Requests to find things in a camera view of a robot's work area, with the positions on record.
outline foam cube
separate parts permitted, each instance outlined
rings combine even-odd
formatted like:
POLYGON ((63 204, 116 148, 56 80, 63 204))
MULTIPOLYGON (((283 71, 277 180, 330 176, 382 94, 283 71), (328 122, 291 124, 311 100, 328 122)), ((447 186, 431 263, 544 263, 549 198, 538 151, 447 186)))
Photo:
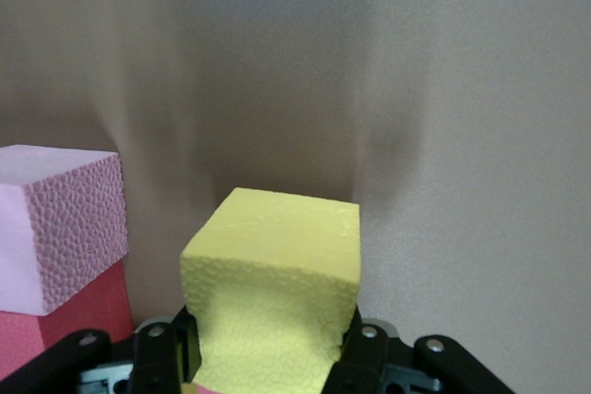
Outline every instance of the foam cube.
POLYGON ((180 265, 199 392, 321 392, 356 307, 358 205, 237 188, 180 265))
POLYGON ((0 149, 0 310, 49 314, 126 252, 116 153, 0 149))
POLYGON ((47 316, 0 312, 0 379, 85 328, 102 329, 111 341, 133 332, 121 261, 47 316))

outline stacked foam blocks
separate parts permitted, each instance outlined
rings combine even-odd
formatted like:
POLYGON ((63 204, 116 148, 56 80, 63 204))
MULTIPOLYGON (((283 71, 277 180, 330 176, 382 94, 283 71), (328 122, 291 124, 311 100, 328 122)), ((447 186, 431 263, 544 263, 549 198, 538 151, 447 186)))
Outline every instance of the stacked foam blocks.
POLYGON ((0 148, 0 379, 82 328, 133 332, 112 152, 0 148))

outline yellow foam cube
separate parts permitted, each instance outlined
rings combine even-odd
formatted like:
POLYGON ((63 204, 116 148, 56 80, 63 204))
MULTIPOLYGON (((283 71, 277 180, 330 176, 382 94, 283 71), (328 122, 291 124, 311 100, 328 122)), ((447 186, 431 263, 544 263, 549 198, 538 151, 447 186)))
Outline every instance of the yellow foam cube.
POLYGON ((181 255, 203 363, 223 394, 319 394, 359 290, 359 207, 237 188, 181 255))

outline gray wall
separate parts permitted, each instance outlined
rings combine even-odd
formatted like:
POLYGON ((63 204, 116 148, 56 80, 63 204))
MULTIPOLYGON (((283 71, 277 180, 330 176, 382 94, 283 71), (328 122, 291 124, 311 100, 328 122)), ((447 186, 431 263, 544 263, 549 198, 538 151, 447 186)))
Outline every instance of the gray wall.
POLYGON ((362 205, 369 316, 589 392, 590 0, 0 0, 0 144, 118 149, 135 319, 234 186, 362 205))

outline metal bolt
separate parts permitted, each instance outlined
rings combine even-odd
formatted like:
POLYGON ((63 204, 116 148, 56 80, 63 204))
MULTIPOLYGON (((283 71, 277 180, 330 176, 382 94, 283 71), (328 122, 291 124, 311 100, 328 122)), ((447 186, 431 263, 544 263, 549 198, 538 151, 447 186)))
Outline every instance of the metal bolt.
POLYGON ((162 335, 163 333, 164 333, 164 328, 161 327, 160 325, 153 326, 148 331, 148 335, 150 337, 158 337, 158 336, 162 335))
POLYGON ((80 346, 88 346, 96 341, 96 336, 94 334, 87 334, 78 342, 80 346))
POLYGON ((441 341, 437 339, 427 340, 427 347, 433 352, 442 352, 443 350, 445 350, 445 346, 443 346, 443 343, 441 343, 441 341))
POLYGON ((368 339, 373 339, 378 335, 378 330, 373 327, 366 326, 361 329, 361 334, 363 334, 364 337, 367 337, 368 339))

